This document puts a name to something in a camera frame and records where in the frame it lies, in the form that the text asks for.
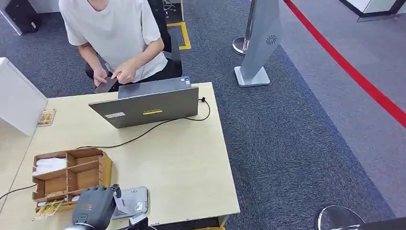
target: robotic hand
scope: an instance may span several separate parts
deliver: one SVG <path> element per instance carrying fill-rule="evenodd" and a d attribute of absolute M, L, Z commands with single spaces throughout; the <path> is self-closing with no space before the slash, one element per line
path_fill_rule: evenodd
<path fill-rule="evenodd" d="M 121 197 L 118 184 L 109 188 L 97 186 L 83 190 L 73 210 L 73 226 L 64 230 L 105 230 L 116 207 L 114 192 L 118 198 Z"/>

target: kiosk logo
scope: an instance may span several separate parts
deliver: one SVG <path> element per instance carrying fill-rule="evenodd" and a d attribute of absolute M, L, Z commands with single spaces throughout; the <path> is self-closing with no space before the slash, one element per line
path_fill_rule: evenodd
<path fill-rule="evenodd" d="M 275 35 L 271 35 L 267 38 L 267 44 L 273 45 L 273 44 L 275 44 L 276 40 L 277 40 L 277 37 Z"/>

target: white cloth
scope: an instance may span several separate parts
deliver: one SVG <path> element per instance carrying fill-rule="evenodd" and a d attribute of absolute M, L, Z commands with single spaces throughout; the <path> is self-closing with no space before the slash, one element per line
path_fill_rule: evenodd
<path fill-rule="evenodd" d="M 110 71 L 161 37 L 147 0 L 109 0 L 102 11 L 95 11 L 87 0 L 59 0 L 59 9 L 69 42 L 74 46 L 89 42 Z M 163 70 L 167 62 L 161 52 L 136 71 L 133 82 Z"/>
<path fill-rule="evenodd" d="M 67 165 L 66 162 L 66 158 L 48 158 L 37 160 L 37 165 L 35 167 L 35 172 L 33 172 L 33 176 L 64 169 Z"/>

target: metal pole base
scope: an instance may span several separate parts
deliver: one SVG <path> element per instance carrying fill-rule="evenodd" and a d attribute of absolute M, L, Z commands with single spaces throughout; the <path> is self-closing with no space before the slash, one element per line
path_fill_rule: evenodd
<path fill-rule="evenodd" d="M 316 220 L 316 230 L 344 229 L 356 230 L 365 222 L 355 212 L 342 206 L 331 205 L 324 208 Z"/>
<path fill-rule="evenodd" d="M 236 74 L 238 85 L 240 87 L 249 87 L 249 86 L 257 86 L 257 85 L 269 85 L 270 80 L 269 77 L 264 69 L 264 67 L 260 68 L 257 75 L 253 79 L 244 79 L 241 74 L 241 67 L 237 66 L 234 68 L 234 73 Z"/>
<path fill-rule="evenodd" d="M 234 52 L 242 56 L 245 56 L 245 53 L 247 51 L 247 49 L 244 49 L 244 41 L 245 41 L 244 37 L 238 37 L 233 41 Z"/>

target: laptop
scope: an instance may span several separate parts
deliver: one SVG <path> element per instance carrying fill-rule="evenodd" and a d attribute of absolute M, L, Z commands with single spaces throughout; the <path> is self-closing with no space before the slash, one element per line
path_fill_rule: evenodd
<path fill-rule="evenodd" d="M 134 95 L 90 103 L 89 106 L 116 128 L 196 116 L 198 113 L 198 87 Z"/>
<path fill-rule="evenodd" d="M 118 88 L 118 98 L 145 95 L 156 92 L 167 92 L 190 88 L 189 77 L 179 77 L 156 80 L 131 85 L 122 85 Z"/>

